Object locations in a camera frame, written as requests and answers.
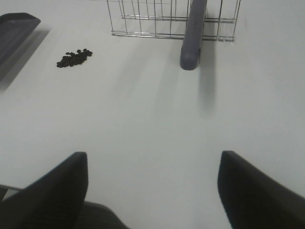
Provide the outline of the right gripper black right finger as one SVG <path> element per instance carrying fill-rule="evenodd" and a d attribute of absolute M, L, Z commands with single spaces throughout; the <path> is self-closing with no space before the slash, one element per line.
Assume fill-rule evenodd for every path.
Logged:
<path fill-rule="evenodd" d="M 217 188 L 233 229 L 303 229 L 305 199 L 234 151 L 223 151 Z"/>

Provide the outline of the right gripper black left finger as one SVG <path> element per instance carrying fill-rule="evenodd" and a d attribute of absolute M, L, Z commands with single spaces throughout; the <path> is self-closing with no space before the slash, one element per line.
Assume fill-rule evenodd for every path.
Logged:
<path fill-rule="evenodd" d="M 75 152 L 0 203 L 2 229 L 72 229 L 88 188 L 88 160 Z"/>

